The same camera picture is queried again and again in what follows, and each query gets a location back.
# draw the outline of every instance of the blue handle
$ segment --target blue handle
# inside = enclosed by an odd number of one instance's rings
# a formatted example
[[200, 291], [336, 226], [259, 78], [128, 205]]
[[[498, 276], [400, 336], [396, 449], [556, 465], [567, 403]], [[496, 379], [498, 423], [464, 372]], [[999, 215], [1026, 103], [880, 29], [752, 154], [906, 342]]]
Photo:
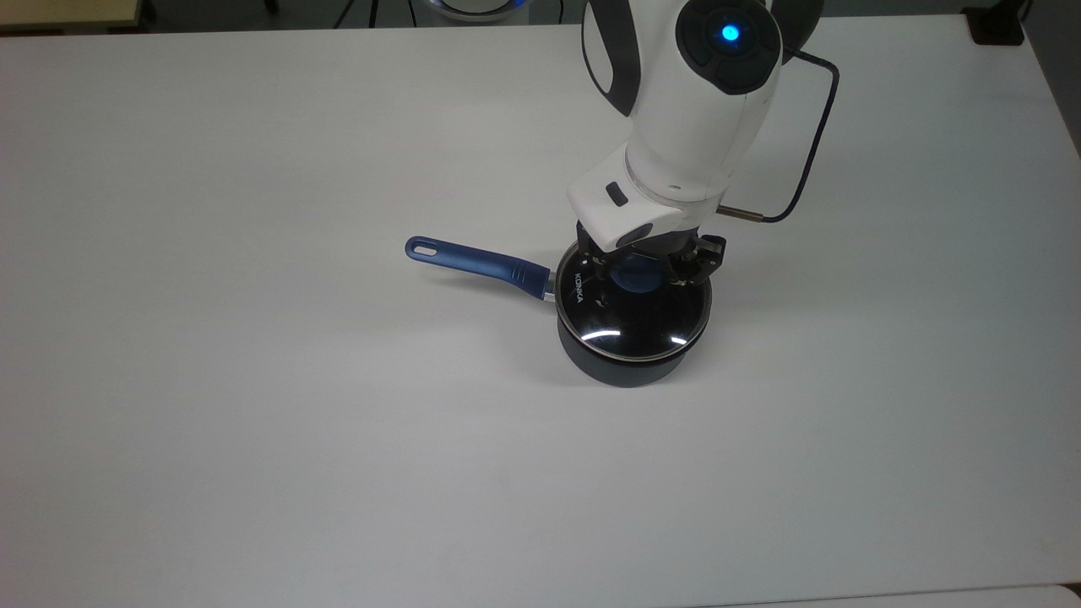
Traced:
[[544, 300], [548, 275], [551, 274], [548, 268], [533, 262], [427, 237], [413, 237], [405, 241], [405, 255], [417, 262], [505, 280], [537, 300]]

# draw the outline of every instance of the chair leg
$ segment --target chair leg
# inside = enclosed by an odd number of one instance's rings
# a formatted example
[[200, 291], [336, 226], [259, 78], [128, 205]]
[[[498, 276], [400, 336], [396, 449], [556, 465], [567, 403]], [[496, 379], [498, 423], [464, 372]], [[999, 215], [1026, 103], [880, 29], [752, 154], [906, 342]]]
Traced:
[[139, 16], [141, 19], [146, 19], [146, 23], [158, 21], [158, 10], [154, 8], [154, 2], [143, 0], [143, 11], [139, 13]]

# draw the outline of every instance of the saucepan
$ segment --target saucepan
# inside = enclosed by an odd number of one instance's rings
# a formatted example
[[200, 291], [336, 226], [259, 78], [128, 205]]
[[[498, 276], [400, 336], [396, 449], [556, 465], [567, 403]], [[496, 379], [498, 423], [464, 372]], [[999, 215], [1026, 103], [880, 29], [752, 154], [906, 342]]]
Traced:
[[709, 319], [709, 281], [675, 286], [660, 262], [631, 253], [605, 273], [572, 244], [556, 272], [518, 257], [427, 237], [405, 254], [418, 262], [501, 279], [556, 303], [563, 351], [591, 378], [613, 386], [655, 382], [680, 364]]

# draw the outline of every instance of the black pot body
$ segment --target black pot body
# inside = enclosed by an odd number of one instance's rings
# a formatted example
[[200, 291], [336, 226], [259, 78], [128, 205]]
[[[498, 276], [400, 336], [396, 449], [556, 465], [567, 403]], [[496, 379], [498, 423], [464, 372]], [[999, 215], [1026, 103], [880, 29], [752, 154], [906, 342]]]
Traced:
[[652, 276], [649, 264], [655, 261], [644, 262], [600, 278], [593, 262], [572, 246], [557, 270], [560, 343], [582, 371], [613, 386], [642, 386], [668, 375], [709, 319], [708, 280], [669, 285]]

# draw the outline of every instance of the handle hole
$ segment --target handle hole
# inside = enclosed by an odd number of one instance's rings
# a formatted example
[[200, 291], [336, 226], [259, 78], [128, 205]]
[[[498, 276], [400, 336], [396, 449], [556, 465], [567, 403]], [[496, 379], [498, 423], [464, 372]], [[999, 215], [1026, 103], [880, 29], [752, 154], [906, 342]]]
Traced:
[[427, 255], [428, 257], [431, 257], [432, 255], [439, 253], [439, 250], [436, 249], [436, 246], [433, 244], [428, 244], [426, 242], [418, 242], [413, 246], [413, 253], [417, 253], [419, 255]]

